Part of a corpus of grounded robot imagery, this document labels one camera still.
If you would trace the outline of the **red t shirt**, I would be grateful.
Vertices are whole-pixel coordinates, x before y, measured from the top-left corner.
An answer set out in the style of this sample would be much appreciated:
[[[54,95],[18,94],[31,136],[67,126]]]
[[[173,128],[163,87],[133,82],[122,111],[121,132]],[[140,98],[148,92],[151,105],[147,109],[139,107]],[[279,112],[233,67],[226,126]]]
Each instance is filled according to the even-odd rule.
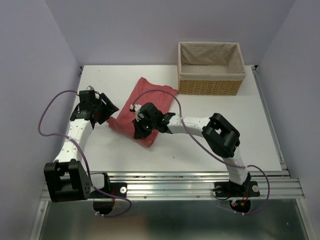
[[[178,91],[168,85],[156,85],[141,77],[116,118],[107,120],[109,128],[149,148],[158,135],[158,127],[169,112]]]

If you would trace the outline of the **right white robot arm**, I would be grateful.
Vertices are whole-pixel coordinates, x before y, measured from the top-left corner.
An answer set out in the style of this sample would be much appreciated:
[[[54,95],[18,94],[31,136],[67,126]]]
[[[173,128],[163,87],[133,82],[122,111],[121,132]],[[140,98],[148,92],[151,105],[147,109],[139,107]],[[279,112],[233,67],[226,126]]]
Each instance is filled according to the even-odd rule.
[[[130,111],[135,114],[133,120],[134,138],[145,139],[154,131],[165,134],[188,134],[204,138],[214,153],[225,164],[229,180],[214,183],[213,192],[219,199],[259,197],[257,182],[251,180],[240,156],[240,133],[221,114],[211,117],[181,117],[176,113],[162,113],[153,103],[134,104]]]

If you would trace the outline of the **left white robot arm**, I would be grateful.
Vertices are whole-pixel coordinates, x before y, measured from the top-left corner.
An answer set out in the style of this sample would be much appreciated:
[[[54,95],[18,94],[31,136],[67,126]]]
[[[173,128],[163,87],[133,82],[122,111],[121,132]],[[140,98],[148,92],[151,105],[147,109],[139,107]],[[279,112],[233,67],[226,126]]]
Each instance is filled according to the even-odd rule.
[[[76,92],[79,102],[71,113],[63,145],[53,162],[44,166],[44,176],[52,202],[87,200],[92,191],[84,149],[96,124],[104,124],[119,109],[104,93],[92,86]]]

